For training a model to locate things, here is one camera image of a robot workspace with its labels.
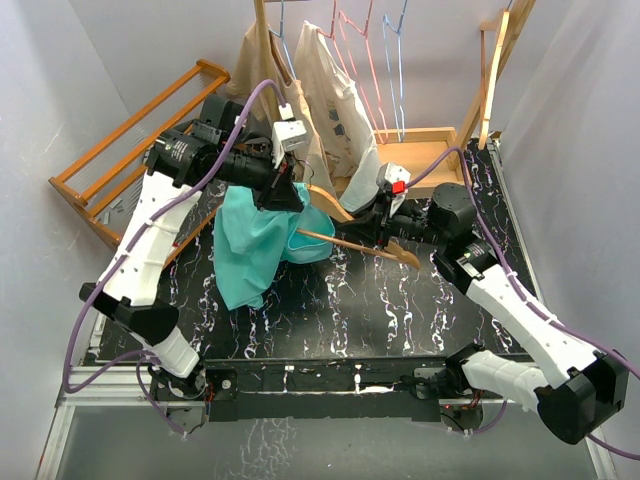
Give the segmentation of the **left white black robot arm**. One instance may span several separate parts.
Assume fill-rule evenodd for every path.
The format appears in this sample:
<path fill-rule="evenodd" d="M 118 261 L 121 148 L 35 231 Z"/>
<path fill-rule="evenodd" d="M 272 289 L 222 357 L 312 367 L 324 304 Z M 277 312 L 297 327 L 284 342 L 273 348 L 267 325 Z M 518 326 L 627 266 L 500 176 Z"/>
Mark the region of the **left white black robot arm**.
<path fill-rule="evenodd" d="M 138 340 L 145 355 L 159 363 L 159 380 L 186 399 L 200 396 L 207 376 L 199 354 L 180 331 L 176 307 L 157 297 L 157 286 L 181 226 L 202 190 L 219 180 L 245 187 L 260 210 L 300 212 L 303 201 L 292 180 L 292 151 L 307 131 L 285 100 L 278 105 L 263 153 L 243 150 L 249 105 L 212 95 L 217 114 L 200 117 L 190 132 L 163 131 L 146 155 L 147 171 L 137 206 L 109 267 L 95 283 L 82 285 L 79 313 L 90 309 L 112 320 Z"/>

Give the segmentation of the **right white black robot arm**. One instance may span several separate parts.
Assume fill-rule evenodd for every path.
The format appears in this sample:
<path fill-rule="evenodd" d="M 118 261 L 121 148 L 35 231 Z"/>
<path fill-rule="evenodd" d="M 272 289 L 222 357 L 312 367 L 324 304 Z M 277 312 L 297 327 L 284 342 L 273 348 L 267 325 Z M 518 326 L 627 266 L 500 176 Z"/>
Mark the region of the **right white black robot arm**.
<path fill-rule="evenodd" d="M 575 445 L 619 412 L 629 370 L 612 353 L 565 332 L 563 325 L 477 236 L 477 210 L 459 184 L 436 187 L 427 211 L 403 203 L 403 183 L 386 183 L 339 231 L 367 246 L 387 247 L 393 237 L 433 245 L 438 273 L 490 313 L 534 361 L 528 367 L 470 344 L 446 361 L 445 381 L 455 395 L 496 393 L 535 411 L 561 441 Z"/>

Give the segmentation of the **teal t shirt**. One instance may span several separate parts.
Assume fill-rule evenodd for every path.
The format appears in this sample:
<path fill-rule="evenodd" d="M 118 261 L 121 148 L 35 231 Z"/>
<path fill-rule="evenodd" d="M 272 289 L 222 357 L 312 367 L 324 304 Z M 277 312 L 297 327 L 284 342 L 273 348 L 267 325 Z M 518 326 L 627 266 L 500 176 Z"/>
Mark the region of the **teal t shirt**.
<path fill-rule="evenodd" d="M 329 238 L 335 235 L 328 214 L 311 205 L 303 183 L 295 185 L 303 210 L 259 210 L 253 192 L 245 187 L 227 188 L 214 217 L 214 272 L 218 291 L 229 310 L 259 308 L 262 295 L 274 281 L 283 261 L 308 264 L 327 259 L 329 241 L 300 234 L 300 229 Z"/>

